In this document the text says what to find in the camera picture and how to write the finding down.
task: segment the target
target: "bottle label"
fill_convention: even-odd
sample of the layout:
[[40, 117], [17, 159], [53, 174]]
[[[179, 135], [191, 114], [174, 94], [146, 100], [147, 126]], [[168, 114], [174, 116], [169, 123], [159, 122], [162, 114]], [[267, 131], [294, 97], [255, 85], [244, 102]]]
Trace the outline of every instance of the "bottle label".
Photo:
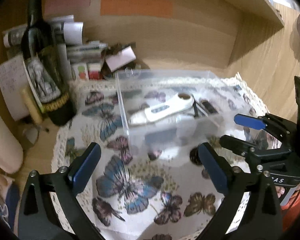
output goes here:
[[69, 94], [62, 95], [63, 82], [57, 69], [58, 59], [52, 46], [44, 48], [36, 57], [26, 60], [25, 68], [28, 82], [41, 112], [57, 110], [67, 102]]

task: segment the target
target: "small box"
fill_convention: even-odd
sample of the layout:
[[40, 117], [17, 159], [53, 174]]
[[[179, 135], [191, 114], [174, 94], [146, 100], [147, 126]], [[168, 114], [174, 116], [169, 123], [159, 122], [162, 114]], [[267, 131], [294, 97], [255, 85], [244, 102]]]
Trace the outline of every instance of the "small box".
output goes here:
[[[128, 70], [115, 76], [123, 129], [133, 155], [197, 146], [210, 136], [235, 130], [236, 114], [249, 114], [243, 98], [210, 71]], [[164, 103], [177, 93], [192, 94], [193, 107], [154, 123], [129, 124], [135, 112]]]

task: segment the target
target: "metal screw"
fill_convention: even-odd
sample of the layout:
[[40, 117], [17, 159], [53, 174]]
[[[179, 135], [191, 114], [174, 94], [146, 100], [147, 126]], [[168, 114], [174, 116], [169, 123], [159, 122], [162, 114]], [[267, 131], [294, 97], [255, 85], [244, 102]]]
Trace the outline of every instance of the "metal screw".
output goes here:
[[233, 166], [232, 170], [234, 171], [234, 173], [240, 173], [241, 172], [241, 168], [238, 166]]
[[265, 175], [266, 177], [269, 177], [270, 176], [270, 172], [269, 171], [264, 171], [263, 175]]
[[66, 167], [66, 166], [62, 166], [62, 167], [59, 168], [59, 172], [60, 172], [60, 173], [66, 172], [67, 168], [68, 168], [68, 167]]
[[36, 170], [30, 171], [30, 177], [34, 177], [35, 175], [37, 175]]
[[262, 171], [262, 170], [263, 170], [263, 166], [262, 166], [261, 164], [259, 164], [259, 165], [257, 166], [257, 170], [258, 170], [258, 171]]

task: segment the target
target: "brown butterfly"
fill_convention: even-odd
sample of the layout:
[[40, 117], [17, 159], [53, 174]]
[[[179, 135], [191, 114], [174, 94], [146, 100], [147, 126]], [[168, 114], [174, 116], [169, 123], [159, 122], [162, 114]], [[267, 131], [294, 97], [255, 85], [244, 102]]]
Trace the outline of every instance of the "brown butterfly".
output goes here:
[[187, 205], [183, 216], [190, 217], [194, 214], [199, 214], [201, 211], [210, 216], [213, 216], [216, 213], [216, 207], [214, 203], [216, 201], [216, 197], [214, 194], [210, 193], [206, 197], [200, 193], [196, 192], [190, 195], [188, 200], [189, 204]]

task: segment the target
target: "butterfly tablecloth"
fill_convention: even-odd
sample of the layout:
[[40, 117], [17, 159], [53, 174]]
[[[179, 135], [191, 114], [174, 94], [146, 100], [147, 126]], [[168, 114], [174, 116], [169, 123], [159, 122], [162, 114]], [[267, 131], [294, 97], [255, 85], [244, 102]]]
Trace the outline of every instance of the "butterfly tablecloth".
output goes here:
[[[268, 112], [239, 75], [224, 82], [249, 105], [250, 114], [256, 116]], [[77, 200], [104, 238], [196, 238], [224, 197], [216, 192], [204, 167], [190, 161], [189, 152], [196, 145], [133, 156], [123, 133], [114, 82], [76, 83], [73, 90], [78, 114], [58, 132], [51, 168], [55, 172], [60, 166], [68, 166], [91, 142], [100, 144], [101, 160]], [[155, 101], [163, 102], [165, 93], [166, 90], [154, 88], [130, 111]], [[241, 103], [228, 102], [230, 109]], [[255, 133], [245, 128], [231, 131], [230, 135], [257, 143], [261, 148], [278, 146], [278, 141], [264, 131]], [[207, 141], [232, 166], [249, 171], [244, 158], [221, 148], [217, 137], [209, 137]], [[57, 196], [51, 195], [63, 228], [72, 232]], [[229, 231], [238, 226], [248, 198], [247, 193]]]

